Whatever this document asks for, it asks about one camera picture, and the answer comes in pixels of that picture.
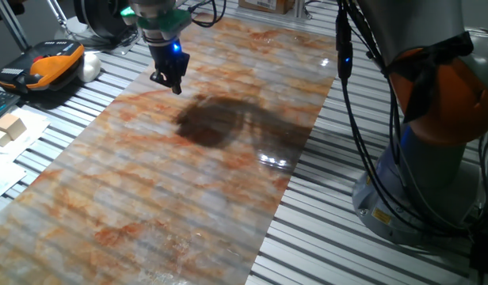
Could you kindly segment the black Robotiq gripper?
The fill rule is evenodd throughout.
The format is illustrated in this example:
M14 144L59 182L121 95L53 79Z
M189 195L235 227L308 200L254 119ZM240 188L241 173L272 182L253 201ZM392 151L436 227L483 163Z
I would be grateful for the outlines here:
M171 89L173 93L181 94L181 76L185 75L190 55L183 52L180 39L175 37L172 40L148 42L148 47L155 68L150 80L163 86L170 86L167 77L177 73L180 77L176 76L172 79Z

